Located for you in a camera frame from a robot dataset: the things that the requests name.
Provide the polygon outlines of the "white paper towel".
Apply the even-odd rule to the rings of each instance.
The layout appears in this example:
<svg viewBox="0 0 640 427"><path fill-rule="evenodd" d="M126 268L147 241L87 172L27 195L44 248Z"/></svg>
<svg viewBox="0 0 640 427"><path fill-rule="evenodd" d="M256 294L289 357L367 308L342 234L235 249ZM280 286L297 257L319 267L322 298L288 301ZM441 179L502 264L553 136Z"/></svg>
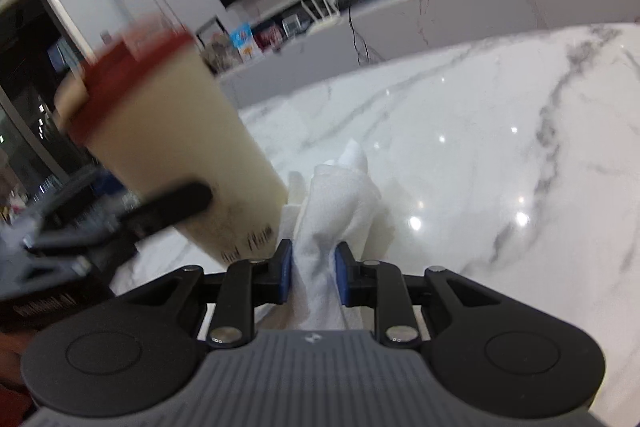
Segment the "white paper towel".
<svg viewBox="0 0 640 427"><path fill-rule="evenodd" d="M290 172L278 241L291 239L293 244L292 287L284 305L258 308L258 331L367 327L361 312L343 307L338 298L335 248L346 242L354 258L362 258L380 202L380 190L369 176L367 154L355 140L349 140L337 158L314 167L309 183L299 172ZM227 268L175 229L160 232L139 247L140 254L116 272L111 283L116 295L183 265L201 265L205 273Z"/></svg>

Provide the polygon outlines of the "cream cup with red lid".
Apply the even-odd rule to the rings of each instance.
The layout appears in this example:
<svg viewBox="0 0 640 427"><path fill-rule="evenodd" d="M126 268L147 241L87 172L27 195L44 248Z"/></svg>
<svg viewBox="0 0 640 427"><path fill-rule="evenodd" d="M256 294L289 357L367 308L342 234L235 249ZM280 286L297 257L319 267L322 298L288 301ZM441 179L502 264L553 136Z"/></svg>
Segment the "cream cup with red lid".
<svg viewBox="0 0 640 427"><path fill-rule="evenodd" d="M276 249L288 189L185 27L137 20L67 75L54 107L58 127L139 198L207 185L208 209L177 229L219 262Z"/></svg>

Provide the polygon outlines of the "blue snack bag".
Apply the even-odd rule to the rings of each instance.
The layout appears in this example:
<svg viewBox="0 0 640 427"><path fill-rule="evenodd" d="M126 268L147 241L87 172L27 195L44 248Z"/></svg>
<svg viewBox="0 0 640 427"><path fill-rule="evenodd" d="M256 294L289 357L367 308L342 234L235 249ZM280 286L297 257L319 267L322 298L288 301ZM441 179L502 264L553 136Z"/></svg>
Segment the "blue snack bag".
<svg viewBox="0 0 640 427"><path fill-rule="evenodd" d="M230 34L232 46L238 51L243 62L254 60L262 55L262 50L258 46L249 23L244 23L235 28Z"/></svg>

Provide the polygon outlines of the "white wifi router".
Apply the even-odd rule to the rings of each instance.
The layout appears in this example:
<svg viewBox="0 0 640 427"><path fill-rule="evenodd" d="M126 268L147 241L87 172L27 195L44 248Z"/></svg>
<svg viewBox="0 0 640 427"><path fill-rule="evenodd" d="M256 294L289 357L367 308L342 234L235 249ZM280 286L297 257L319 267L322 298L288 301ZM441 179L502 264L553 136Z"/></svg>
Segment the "white wifi router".
<svg viewBox="0 0 640 427"><path fill-rule="evenodd" d="M300 0L300 6L310 17L313 25L334 20L341 14L337 0Z"/></svg>

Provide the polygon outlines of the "white marble tv console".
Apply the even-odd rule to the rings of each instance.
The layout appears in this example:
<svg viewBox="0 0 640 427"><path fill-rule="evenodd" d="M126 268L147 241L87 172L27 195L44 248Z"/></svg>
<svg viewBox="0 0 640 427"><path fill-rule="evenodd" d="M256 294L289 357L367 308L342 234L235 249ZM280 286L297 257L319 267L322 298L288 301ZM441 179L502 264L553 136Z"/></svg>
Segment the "white marble tv console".
<svg viewBox="0 0 640 427"><path fill-rule="evenodd" d="M567 26L632 23L639 0L370 0L329 28L220 75L237 108L367 65Z"/></svg>

